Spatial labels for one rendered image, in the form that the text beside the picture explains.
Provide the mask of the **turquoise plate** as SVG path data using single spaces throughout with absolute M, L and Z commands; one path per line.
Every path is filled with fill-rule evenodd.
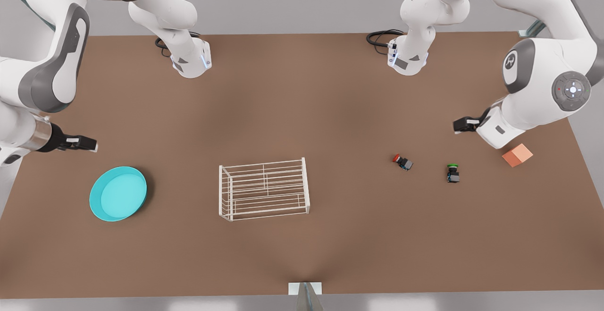
M 147 183 L 133 167 L 116 167 L 102 174 L 91 188 L 89 206 L 100 220 L 120 221 L 136 213 L 145 202 Z

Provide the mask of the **orange cube block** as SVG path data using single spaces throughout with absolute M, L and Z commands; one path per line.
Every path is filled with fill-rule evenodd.
M 516 147 L 505 152 L 501 157 L 513 168 L 526 162 L 532 156 L 533 152 L 531 152 L 523 143 L 520 143 Z

